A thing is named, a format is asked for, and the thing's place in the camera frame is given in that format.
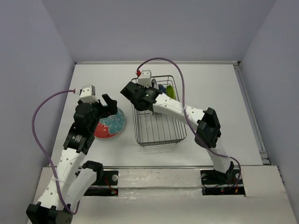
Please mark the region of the dark blue leaf dish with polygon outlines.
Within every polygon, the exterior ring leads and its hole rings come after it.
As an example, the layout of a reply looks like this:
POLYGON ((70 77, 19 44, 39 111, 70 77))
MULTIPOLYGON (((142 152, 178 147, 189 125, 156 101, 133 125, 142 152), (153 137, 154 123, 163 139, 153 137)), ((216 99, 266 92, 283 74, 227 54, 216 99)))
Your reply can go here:
POLYGON ((162 84, 159 84, 158 87, 162 93, 166 94, 166 88, 162 84))

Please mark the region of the red and teal plate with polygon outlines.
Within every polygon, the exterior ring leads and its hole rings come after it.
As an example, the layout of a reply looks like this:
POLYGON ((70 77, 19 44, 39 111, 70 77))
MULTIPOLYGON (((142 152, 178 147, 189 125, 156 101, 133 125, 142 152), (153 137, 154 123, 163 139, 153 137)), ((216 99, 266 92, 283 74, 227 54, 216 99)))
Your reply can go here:
POLYGON ((117 113, 107 118, 101 118, 95 129, 94 136, 98 139, 110 139, 118 135, 124 128, 126 122, 123 111, 118 107, 117 113))

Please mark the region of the lime green plate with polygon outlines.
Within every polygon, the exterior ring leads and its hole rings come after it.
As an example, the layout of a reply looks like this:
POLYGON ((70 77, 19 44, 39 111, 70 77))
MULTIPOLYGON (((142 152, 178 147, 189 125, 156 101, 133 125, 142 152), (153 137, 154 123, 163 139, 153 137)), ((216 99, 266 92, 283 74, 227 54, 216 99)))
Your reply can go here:
POLYGON ((175 90, 172 85, 168 85, 166 88, 166 95, 170 97, 171 99, 176 99, 175 90))

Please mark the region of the white plate green rim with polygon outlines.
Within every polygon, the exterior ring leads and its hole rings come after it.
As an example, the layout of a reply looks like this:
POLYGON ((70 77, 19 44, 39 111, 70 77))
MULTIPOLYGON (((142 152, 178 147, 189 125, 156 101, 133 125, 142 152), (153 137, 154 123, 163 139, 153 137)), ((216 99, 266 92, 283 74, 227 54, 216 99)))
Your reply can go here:
POLYGON ((151 83, 152 83, 152 87, 153 87, 153 88, 155 88, 155 89, 159 89, 156 79, 153 78, 153 79, 151 80, 151 83))

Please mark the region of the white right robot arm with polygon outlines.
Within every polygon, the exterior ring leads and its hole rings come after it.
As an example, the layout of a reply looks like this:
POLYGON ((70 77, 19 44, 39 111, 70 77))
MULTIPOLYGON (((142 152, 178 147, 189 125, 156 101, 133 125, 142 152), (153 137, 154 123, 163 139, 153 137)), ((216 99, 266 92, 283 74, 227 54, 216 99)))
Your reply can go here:
POLYGON ((174 118, 188 125, 195 135, 194 141, 204 148, 213 162, 215 178, 226 183, 232 178, 234 164, 224 147, 218 145, 221 137, 221 125, 214 109, 197 109, 172 99, 154 87, 129 82, 121 94, 138 111, 151 111, 174 118))

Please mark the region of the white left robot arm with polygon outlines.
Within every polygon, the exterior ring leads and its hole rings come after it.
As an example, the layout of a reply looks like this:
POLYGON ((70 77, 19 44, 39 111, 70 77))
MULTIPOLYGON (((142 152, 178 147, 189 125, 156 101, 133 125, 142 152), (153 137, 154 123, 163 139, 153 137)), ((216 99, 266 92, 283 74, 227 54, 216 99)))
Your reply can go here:
POLYGON ((117 113, 117 102, 105 97, 109 101, 106 106, 94 97, 78 101, 58 165, 51 167, 53 176, 37 203, 30 204, 26 210, 31 223, 71 223, 87 189, 102 182, 103 165, 82 161, 95 140, 100 119, 117 113))

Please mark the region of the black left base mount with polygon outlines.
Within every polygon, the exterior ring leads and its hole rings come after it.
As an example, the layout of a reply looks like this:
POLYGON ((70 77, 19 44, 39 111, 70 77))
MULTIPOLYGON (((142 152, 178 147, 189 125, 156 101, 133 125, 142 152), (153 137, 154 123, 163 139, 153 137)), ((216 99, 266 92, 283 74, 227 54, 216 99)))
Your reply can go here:
POLYGON ((102 177, 97 176, 96 181, 87 189, 84 196, 118 196, 117 170, 104 170, 102 177))

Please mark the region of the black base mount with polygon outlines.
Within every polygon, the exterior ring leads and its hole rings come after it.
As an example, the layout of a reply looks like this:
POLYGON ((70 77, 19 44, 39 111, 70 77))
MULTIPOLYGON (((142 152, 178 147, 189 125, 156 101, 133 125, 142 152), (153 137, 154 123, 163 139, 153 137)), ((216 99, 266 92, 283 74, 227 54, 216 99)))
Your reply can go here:
POLYGON ((219 173, 213 169, 201 170, 200 177, 203 196, 245 196, 245 189, 241 176, 238 183, 236 183, 239 177, 239 169, 234 169, 229 178, 226 178, 223 173, 219 173))
POLYGON ((118 196, 117 170, 104 170, 102 177, 97 176, 96 181, 87 189, 84 196, 118 196))

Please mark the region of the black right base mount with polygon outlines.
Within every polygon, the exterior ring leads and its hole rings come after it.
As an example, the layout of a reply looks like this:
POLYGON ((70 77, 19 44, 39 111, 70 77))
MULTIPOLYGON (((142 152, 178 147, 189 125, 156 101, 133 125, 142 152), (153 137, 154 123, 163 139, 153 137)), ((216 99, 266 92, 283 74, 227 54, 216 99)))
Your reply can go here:
POLYGON ((223 173, 219 173, 213 169, 201 170, 200 177, 203 196, 245 196, 245 189, 241 176, 238 183, 236 183, 239 177, 239 169, 234 169, 229 178, 226 178, 223 173))

